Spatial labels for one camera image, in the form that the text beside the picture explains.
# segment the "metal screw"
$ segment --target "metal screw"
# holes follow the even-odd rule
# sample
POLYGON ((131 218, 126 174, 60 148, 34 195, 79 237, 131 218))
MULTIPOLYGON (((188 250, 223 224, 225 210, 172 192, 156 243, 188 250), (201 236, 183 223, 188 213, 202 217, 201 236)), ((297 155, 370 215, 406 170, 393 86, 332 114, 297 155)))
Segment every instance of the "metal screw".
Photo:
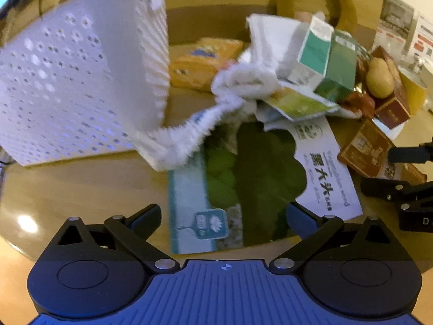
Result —
POLYGON ((161 270, 168 270, 176 266, 176 262, 173 259, 160 259, 155 261, 155 266, 161 270))
POLYGON ((289 258, 280 258, 274 261, 274 265, 279 269, 290 269, 295 266, 295 262, 289 258))

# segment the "poster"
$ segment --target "poster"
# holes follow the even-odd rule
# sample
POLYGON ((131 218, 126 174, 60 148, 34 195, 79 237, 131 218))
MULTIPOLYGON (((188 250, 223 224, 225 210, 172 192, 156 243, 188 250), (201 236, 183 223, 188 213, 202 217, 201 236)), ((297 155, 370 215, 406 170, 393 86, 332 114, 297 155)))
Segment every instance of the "poster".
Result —
POLYGON ((410 41, 406 44, 408 56, 418 55, 433 60, 433 24, 421 13, 411 29, 408 41, 410 41))
POLYGON ((414 9, 402 0, 383 0, 380 23, 373 44, 383 46, 396 60, 408 39, 414 19, 414 9))
POLYGON ((187 165, 169 173, 174 254, 292 236, 286 206, 295 200, 319 216, 348 220, 362 214, 325 117, 244 123, 234 132, 237 154, 227 149, 233 147, 227 145, 232 135, 228 128, 217 127, 187 165))

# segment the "cardboard box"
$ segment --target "cardboard box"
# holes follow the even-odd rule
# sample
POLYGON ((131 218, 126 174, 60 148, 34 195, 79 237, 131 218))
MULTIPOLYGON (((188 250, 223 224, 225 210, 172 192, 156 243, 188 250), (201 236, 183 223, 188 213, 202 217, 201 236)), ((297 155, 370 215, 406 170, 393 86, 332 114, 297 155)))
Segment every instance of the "cardboard box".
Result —
POLYGON ((388 161, 388 151, 392 147, 391 140, 372 120, 367 119, 341 150, 338 160, 364 177, 407 181, 410 184, 425 183, 427 176, 414 165, 388 161))
POLYGON ((406 122, 411 117, 406 89, 404 88, 400 73, 392 59, 382 46, 372 53, 373 57, 382 58, 388 64, 388 69, 394 79, 394 93, 386 99, 376 99, 376 116, 389 128, 393 129, 406 122))
POLYGON ((334 103, 342 103, 353 92, 356 62, 355 39, 336 30, 331 41, 326 76, 315 93, 334 103))
POLYGON ((316 89, 322 82, 328 66, 334 28, 313 16, 297 61, 288 80, 316 89))

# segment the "white towel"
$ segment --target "white towel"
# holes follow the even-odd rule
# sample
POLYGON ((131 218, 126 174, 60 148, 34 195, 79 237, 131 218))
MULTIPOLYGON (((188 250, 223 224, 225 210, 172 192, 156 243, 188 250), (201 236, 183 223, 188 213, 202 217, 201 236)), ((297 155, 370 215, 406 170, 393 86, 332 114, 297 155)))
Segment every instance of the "white towel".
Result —
POLYGON ((269 96, 280 84, 272 72, 259 65, 236 64, 220 71, 212 84, 216 105, 192 115, 177 127, 130 135, 139 154, 156 171, 173 170, 187 163, 218 124, 230 126, 228 148, 236 151, 236 133, 257 108, 256 99, 269 96))

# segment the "yellow package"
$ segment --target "yellow package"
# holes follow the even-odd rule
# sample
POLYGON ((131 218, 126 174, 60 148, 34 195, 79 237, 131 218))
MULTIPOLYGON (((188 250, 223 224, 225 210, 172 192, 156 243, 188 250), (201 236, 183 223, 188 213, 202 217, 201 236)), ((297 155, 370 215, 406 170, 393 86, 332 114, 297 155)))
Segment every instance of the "yellow package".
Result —
POLYGON ((242 51, 239 40, 202 38, 194 51, 174 60, 169 66, 172 86, 211 90, 211 84, 218 71, 242 51))

